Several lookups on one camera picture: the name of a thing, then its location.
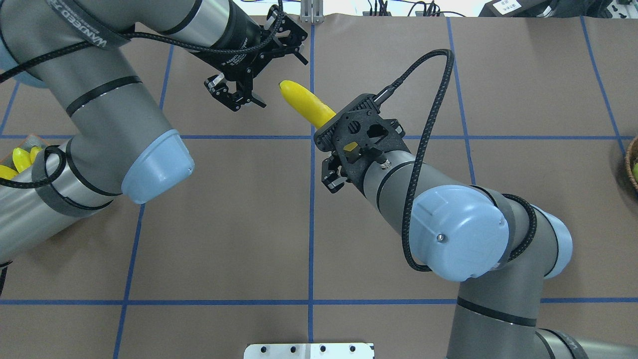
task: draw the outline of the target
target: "basket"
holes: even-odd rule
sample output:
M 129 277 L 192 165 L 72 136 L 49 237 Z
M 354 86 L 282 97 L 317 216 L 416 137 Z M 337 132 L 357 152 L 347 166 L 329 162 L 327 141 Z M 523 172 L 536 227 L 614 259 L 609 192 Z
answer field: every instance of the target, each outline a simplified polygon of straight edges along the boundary
M 635 164 L 638 162 L 638 137 L 632 140 L 627 148 L 627 156 L 625 156 L 625 168 L 627 169 L 627 174 L 629 175 L 629 180 L 632 182 L 632 185 L 638 191 L 638 178 L 636 178 L 632 172 Z

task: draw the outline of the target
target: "white mounting plate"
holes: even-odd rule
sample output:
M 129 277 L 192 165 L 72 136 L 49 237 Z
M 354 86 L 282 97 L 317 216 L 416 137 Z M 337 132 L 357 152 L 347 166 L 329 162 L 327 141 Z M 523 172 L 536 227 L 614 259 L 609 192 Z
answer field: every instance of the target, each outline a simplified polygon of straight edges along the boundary
M 375 345 L 371 343 L 252 344 L 244 351 L 244 359 L 374 358 Z

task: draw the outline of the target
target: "yellow fruit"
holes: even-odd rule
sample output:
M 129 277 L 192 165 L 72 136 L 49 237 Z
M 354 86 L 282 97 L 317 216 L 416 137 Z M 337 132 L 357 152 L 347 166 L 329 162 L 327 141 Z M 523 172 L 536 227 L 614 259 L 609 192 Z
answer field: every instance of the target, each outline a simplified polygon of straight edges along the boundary
M 335 115 L 317 96 L 294 81 L 281 81 L 279 89 L 286 102 L 316 128 L 325 125 Z
M 31 148 L 31 152 L 29 152 L 29 159 L 31 160 L 31 163 L 36 161 L 36 156 L 40 151 L 42 151 L 42 147 L 33 146 Z
M 31 165 L 31 155 L 22 148 L 16 147 L 13 149 L 13 164 L 18 173 L 21 173 Z
M 18 175 L 18 172 L 15 172 L 12 168 L 9 168 L 5 165 L 0 165 L 0 178 L 4 178 L 5 180 L 10 180 Z

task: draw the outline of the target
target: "light blue plastic cap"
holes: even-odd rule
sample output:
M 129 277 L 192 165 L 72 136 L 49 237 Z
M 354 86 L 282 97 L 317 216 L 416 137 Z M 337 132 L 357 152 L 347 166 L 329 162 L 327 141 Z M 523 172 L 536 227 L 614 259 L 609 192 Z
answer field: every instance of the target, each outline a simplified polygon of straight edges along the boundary
M 494 268 L 508 238 L 505 216 L 476 190 L 438 186 L 414 200 L 412 254 L 447 280 L 462 282 Z
M 13 56 L 9 53 L 9 50 L 6 49 L 4 41 L 0 40 L 0 68 L 2 70 L 10 70 L 14 67 L 18 66 L 18 63 L 15 61 Z M 25 85 L 33 86 L 36 88 L 47 88 L 47 85 L 38 80 L 35 76 L 30 73 L 23 71 L 18 75 L 13 77 L 16 81 L 19 81 Z
M 122 193 L 133 202 L 150 201 L 193 173 L 195 161 L 177 130 L 159 136 L 133 162 L 122 182 Z
M 563 221 L 536 206 L 534 206 L 534 208 L 543 213 L 545 218 L 547 218 L 549 224 L 554 229 L 556 241 L 558 242 L 558 257 L 556 258 L 556 264 L 554 264 L 554 268 L 552 268 L 552 270 L 545 276 L 545 279 L 550 279 L 559 275 L 565 267 L 567 267 L 567 264 L 572 259 L 574 243 L 572 242 L 572 235 L 569 233 L 569 230 Z

